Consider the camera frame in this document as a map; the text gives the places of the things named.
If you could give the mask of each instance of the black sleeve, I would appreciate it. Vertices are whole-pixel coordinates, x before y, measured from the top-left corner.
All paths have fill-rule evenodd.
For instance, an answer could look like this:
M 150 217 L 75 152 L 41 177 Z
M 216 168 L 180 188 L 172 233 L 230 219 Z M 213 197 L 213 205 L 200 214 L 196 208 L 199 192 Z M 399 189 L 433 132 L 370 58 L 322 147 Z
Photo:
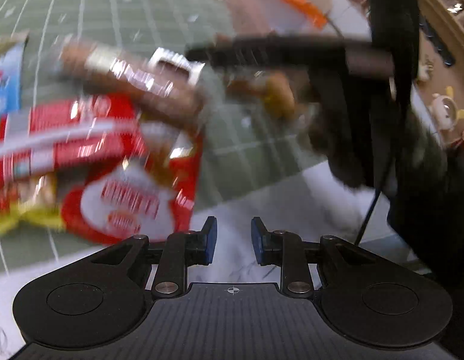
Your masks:
M 464 159 L 450 153 L 445 177 L 416 191 L 400 185 L 388 221 L 452 297 L 441 343 L 464 359 Z

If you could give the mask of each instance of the brown wrapped snack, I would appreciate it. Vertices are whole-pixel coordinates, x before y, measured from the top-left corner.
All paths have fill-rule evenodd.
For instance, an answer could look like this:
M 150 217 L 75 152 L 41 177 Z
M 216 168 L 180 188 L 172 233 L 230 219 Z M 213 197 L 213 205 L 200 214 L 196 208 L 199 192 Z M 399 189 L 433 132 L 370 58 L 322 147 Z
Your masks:
M 108 45 L 66 38 L 58 46 L 61 73 L 82 78 L 109 92 L 126 93 L 155 119 L 197 131 L 205 96 L 189 85 L 182 72 L 152 66 L 149 61 Z

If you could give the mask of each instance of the yellow snack package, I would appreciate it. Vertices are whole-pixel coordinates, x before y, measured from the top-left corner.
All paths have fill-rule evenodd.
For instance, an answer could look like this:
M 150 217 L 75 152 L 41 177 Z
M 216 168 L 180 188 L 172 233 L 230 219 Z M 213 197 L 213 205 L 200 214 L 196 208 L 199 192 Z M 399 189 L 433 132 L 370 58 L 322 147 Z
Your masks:
M 0 190 L 0 235 L 20 221 L 65 230 L 57 203 L 55 174 L 15 182 Z

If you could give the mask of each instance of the metal screw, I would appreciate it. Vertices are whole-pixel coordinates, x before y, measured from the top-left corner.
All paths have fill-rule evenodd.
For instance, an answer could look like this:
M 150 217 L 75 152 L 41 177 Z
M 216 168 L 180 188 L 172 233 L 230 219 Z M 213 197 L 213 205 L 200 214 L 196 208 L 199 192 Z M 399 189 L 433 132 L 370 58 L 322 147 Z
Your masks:
M 161 294 L 173 294 L 178 290 L 178 285 L 171 281 L 163 281 L 155 286 L 155 290 Z
M 305 294 L 311 290 L 310 284 L 303 281 L 293 281 L 292 283 L 289 283 L 287 288 L 290 292 L 294 292 L 296 294 Z

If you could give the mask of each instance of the red snack bag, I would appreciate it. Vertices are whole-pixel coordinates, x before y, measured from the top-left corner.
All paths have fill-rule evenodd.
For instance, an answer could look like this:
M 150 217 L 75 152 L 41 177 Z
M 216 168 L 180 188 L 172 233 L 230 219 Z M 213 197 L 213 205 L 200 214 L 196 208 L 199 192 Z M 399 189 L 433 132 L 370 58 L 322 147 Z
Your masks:
M 67 229 L 105 244 L 135 234 L 165 240 L 172 232 L 188 231 L 202 137 L 189 141 L 191 150 L 178 147 L 179 142 L 180 136 L 172 147 L 152 151 L 145 165 L 124 159 L 92 169 L 85 186 L 72 190 L 63 201 Z
M 95 95 L 39 105 L 0 118 L 0 189 L 61 167 L 145 153 L 126 96 Z

